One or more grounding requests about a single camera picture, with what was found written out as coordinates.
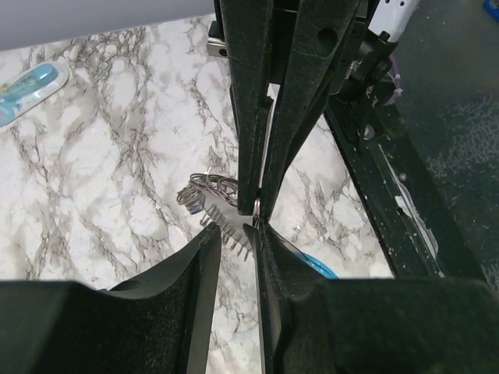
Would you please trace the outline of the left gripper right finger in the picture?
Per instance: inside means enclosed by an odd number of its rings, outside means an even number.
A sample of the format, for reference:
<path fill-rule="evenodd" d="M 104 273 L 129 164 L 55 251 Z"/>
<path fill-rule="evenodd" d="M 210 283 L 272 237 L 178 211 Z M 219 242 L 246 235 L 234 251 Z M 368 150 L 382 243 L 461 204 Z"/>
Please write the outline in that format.
<path fill-rule="evenodd" d="M 498 296 L 484 283 L 330 280 L 269 225 L 244 231 L 256 262 L 263 372 L 497 372 Z"/>

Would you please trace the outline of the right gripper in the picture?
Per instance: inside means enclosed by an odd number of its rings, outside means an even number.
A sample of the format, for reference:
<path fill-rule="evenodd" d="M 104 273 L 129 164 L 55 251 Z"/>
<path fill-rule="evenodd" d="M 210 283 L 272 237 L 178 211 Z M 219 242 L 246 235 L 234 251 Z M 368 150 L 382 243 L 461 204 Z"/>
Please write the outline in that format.
<path fill-rule="evenodd" d="M 269 84 L 281 85 L 260 194 L 260 216 L 274 209 L 301 121 L 327 81 L 329 93 L 358 97 L 369 85 L 361 62 L 369 47 L 367 1 L 216 1 L 207 50 L 228 59 L 239 141 L 238 212 L 253 213 L 258 195 Z"/>

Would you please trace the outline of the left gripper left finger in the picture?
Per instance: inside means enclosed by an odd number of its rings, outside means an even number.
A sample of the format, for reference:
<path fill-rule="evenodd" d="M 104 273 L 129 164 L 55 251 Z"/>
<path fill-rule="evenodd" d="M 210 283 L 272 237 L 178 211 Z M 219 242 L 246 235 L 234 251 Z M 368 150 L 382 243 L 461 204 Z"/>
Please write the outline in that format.
<path fill-rule="evenodd" d="M 4 373 L 203 373 L 221 230 L 109 290 L 75 281 L 1 284 Z"/>

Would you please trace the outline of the metal keyring holder blue handle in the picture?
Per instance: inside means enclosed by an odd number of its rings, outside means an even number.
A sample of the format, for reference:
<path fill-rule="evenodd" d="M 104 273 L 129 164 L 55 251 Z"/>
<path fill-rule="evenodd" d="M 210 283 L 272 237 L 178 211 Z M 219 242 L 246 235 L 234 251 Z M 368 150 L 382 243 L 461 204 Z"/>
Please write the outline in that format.
<path fill-rule="evenodd" d="M 186 186 L 177 192 L 176 201 L 191 215 L 201 213 L 200 225 L 214 222 L 221 228 L 222 242 L 238 256 L 255 256 L 243 226 L 256 227 L 251 216 L 239 214 L 237 209 L 239 183 L 234 178 L 210 171 L 193 173 Z"/>

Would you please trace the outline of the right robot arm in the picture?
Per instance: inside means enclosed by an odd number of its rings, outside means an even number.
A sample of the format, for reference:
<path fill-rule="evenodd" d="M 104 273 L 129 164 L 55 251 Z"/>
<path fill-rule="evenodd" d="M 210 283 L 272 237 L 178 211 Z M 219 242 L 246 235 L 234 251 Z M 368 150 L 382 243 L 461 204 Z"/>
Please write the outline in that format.
<path fill-rule="evenodd" d="M 236 208 L 268 219 L 329 97 L 357 101 L 391 67 L 415 1 L 216 1 L 207 50 L 228 60 Z"/>

